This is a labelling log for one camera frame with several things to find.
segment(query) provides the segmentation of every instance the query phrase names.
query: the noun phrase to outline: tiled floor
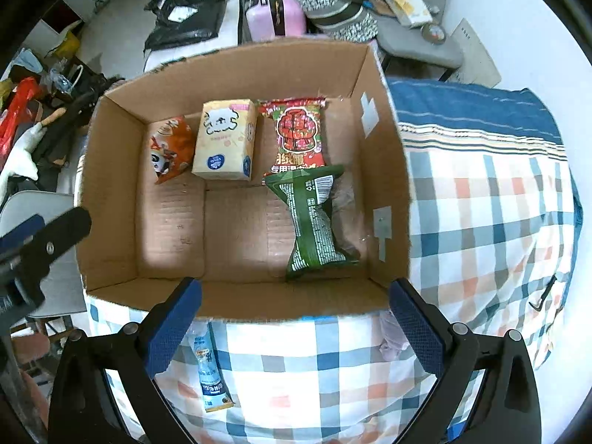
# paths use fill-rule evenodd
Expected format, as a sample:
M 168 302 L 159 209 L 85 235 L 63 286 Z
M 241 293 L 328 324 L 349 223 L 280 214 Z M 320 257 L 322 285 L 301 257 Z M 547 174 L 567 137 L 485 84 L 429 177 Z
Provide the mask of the tiled floor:
M 144 69 L 144 41 L 156 17 L 144 11 L 150 0 L 110 0 L 82 31 L 77 56 L 94 71 L 135 78 Z

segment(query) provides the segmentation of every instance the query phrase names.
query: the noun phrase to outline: screw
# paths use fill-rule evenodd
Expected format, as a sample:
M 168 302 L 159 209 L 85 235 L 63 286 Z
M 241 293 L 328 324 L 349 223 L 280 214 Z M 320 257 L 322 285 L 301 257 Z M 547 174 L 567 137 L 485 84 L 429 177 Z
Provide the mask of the screw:
M 123 326 L 122 330 L 124 334 L 131 336 L 132 334 L 138 332 L 138 324 L 135 322 L 128 322 L 125 326 Z
M 76 342 L 77 340 L 80 340 L 83 335 L 84 332 L 82 330 L 74 329 L 72 332 L 70 332 L 68 339 L 72 340 L 73 342 Z
M 520 342 L 522 339 L 522 334 L 520 334 L 520 332 L 518 332 L 516 329 L 509 330 L 508 335 L 510 336 L 511 340 L 515 340 L 516 342 Z
M 452 325 L 452 330 L 453 330 L 453 331 L 454 331 L 456 334 L 458 334 L 458 335 L 460 335 L 460 336 L 463 336 L 463 335 L 465 335 L 467 332 L 469 332 L 469 329 L 468 329 L 468 327 L 467 327 L 466 325 L 464 325 L 462 322 L 455 322 L 455 323 Z

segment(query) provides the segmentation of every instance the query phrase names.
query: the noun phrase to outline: orange snack bag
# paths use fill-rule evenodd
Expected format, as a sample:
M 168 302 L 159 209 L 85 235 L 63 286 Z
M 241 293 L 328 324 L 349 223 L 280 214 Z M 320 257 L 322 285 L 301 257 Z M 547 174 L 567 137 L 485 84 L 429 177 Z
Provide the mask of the orange snack bag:
M 162 184 L 191 167 L 195 152 L 195 135 L 183 117 L 163 124 L 150 137 L 150 157 L 156 172 L 156 183 Z

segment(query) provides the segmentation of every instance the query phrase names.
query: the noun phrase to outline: black plastic bag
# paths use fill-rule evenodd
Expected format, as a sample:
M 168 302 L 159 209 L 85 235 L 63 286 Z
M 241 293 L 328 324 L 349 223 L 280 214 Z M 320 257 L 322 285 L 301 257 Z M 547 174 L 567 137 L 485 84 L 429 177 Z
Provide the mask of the black plastic bag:
M 197 11 L 183 21 L 170 20 L 171 12 L 177 7 Z M 156 27 L 148 35 L 144 51 L 163 50 L 216 38 L 224 19 L 226 0 L 152 0 L 144 10 L 156 15 Z

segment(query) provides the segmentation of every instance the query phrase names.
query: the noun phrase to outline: blue packet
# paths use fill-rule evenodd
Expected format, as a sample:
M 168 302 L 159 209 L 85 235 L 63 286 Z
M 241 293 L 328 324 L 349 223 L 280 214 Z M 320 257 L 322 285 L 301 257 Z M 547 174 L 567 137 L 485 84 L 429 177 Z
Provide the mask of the blue packet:
M 197 358 L 199 384 L 203 393 L 205 411 L 213 412 L 233 407 L 234 403 L 226 392 L 220 376 L 209 324 L 204 321 L 193 321 L 188 334 L 189 345 Z

